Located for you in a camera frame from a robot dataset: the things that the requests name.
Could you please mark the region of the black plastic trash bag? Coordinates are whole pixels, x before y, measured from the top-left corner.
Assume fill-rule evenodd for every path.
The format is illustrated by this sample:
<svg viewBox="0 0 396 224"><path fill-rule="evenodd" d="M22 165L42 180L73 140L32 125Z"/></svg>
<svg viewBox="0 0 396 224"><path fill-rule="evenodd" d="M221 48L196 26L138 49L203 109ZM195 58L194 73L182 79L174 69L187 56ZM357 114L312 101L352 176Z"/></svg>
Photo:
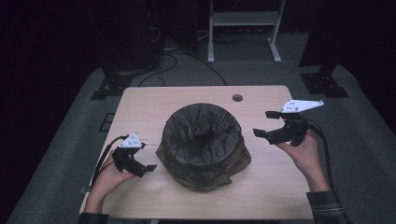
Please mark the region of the black plastic trash bag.
<svg viewBox="0 0 396 224"><path fill-rule="evenodd" d="M156 155L178 184L195 192L230 185L231 176L251 163L236 118L204 103L186 105L170 116Z"/></svg>

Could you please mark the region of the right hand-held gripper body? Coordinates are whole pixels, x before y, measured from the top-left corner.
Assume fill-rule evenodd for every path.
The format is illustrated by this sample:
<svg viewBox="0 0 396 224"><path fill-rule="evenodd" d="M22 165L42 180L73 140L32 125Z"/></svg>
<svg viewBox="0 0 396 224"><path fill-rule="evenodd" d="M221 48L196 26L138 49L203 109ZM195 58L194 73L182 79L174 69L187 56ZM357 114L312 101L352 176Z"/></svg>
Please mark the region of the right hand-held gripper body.
<svg viewBox="0 0 396 224"><path fill-rule="evenodd" d="M309 127L308 120L301 115L301 112L323 105L323 101L288 100L277 111L280 113L280 118L284 120L284 126L267 132L267 138L265 139L270 145L291 142L293 146L299 146L303 142Z"/></svg>

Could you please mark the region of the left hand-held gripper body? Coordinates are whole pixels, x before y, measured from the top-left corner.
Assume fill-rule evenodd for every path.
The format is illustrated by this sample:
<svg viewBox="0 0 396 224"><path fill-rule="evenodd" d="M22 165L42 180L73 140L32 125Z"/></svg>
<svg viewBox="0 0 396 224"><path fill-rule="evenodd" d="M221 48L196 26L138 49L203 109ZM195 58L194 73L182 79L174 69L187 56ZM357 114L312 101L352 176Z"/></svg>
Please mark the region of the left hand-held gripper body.
<svg viewBox="0 0 396 224"><path fill-rule="evenodd" d="M146 173L147 167L134 158L134 155L142 149L141 143L138 135L132 133L117 146L112 157L120 172L128 172L138 177Z"/></svg>

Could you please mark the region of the white metal stand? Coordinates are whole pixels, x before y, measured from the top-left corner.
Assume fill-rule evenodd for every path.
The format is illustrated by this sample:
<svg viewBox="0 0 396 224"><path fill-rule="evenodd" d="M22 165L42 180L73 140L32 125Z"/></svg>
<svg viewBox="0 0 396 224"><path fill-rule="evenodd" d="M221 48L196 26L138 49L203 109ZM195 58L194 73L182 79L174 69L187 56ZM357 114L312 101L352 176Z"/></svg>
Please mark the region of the white metal stand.
<svg viewBox="0 0 396 224"><path fill-rule="evenodd" d="M280 0L277 11L258 12L216 12L213 3L214 0L209 1L207 45L207 61L209 63L215 61L214 28L225 26L272 26L272 36L267 38L268 46L271 50L274 62L282 63L282 59L276 47L276 38L282 21L286 0Z"/></svg>

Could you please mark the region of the black stand base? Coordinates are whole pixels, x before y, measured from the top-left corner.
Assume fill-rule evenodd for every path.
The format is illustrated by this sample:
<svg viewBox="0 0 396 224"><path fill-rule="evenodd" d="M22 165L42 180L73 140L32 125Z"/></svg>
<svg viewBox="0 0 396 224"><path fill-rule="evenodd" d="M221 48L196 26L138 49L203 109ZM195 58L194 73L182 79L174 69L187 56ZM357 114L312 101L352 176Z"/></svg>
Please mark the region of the black stand base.
<svg viewBox="0 0 396 224"><path fill-rule="evenodd" d="M305 87L310 94L323 94L328 98L347 98L345 89L332 77L336 63L323 64L316 73L301 73Z"/></svg>
<svg viewBox="0 0 396 224"><path fill-rule="evenodd" d="M105 100L107 96L122 96L125 89L129 88L133 77L126 73L119 72L115 67L102 67L105 75L99 89L94 91L92 100Z"/></svg>

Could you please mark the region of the person's right hand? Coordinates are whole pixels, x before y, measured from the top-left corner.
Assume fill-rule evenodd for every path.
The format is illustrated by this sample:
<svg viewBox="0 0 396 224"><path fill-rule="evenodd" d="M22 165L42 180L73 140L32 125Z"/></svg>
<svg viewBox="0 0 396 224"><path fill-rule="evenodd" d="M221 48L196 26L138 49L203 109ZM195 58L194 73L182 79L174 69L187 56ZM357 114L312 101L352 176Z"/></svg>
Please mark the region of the person's right hand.
<svg viewBox="0 0 396 224"><path fill-rule="evenodd" d="M318 158L317 142L310 131L306 133L303 142L297 147L287 143L277 144L276 146L292 158L311 189L318 187L319 183L326 182Z"/></svg>

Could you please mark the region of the person's left hand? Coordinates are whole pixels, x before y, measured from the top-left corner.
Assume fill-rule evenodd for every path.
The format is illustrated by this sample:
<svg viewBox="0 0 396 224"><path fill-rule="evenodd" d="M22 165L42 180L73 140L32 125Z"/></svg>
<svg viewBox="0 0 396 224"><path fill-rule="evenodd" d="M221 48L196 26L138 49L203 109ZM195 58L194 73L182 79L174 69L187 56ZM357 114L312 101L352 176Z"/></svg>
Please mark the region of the person's left hand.
<svg viewBox="0 0 396 224"><path fill-rule="evenodd" d="M134 178L133 174L120 172L117 169L112 154L113 150L110 151L110 155L106 158L91 189L90 196L96 200L103 200L121 184Z"/></svg>

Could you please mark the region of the dark equipment cabinet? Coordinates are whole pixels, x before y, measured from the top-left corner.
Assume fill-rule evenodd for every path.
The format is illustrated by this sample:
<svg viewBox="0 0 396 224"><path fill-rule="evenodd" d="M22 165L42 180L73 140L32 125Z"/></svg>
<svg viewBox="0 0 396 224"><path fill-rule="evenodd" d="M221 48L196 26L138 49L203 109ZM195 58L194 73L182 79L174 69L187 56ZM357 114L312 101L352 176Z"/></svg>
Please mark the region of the dark equipment cabinet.
<svg viewBox="0 0 396 224"><path fill-rule="evenodd" d="M149 0L105 1L116 37L114 70L135 77L156 69L162 54L161 32L154 25Z"/></svg>

